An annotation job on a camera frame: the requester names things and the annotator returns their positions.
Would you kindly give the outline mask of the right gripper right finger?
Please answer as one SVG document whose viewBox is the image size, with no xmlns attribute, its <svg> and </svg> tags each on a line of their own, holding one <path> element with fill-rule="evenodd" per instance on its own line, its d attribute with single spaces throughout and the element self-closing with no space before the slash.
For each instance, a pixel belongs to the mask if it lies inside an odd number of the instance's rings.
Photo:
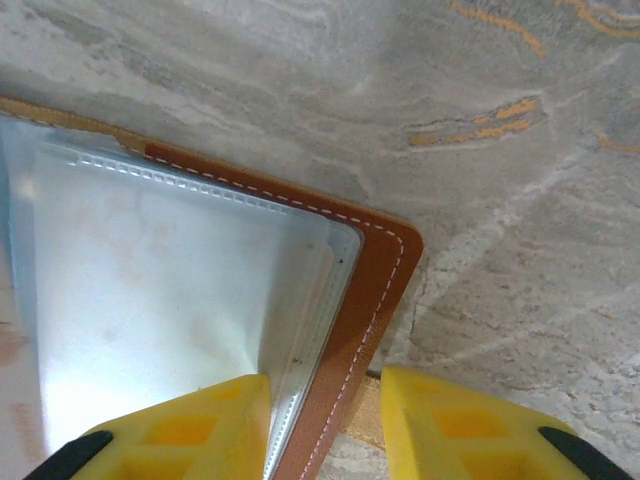
<svg viewBox="0 0 640 480">
<path fill-rule="evenodd" d="M 391 480 L 633 480 L 562 421 L 403 367 L 380 380 Z"/>
</svg>

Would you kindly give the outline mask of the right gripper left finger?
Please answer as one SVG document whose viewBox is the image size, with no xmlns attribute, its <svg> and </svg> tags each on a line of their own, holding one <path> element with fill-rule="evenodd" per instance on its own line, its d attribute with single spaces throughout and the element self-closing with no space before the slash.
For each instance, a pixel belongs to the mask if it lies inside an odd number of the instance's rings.
<svg viewBox="0 0 640 480">
<path fill-rule="evenodd" d="M 104 422 L 24 480 L 262 480 L 269 379 L 237 377 Z"/>
</svg>

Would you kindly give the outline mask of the brown leather card holder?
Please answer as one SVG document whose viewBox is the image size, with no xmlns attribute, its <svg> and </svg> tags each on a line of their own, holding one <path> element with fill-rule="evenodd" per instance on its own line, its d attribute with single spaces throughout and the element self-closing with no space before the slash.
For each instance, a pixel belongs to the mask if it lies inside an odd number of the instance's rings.
<svg viewBox="0 0 640 480">
<path fill-rule="evenodd" d="M 383 212 L 95 119 L 3 95 L 0 113 L 111 135 L 126 149 L 155 163 L 320 214 L 363 233 L 363 246 L 337 319 L 270 479 L 315 480 L 336 435 L 351 419 L 370 361 L 420 260 L 424 242 L 417 229 Z"/>
</svg>

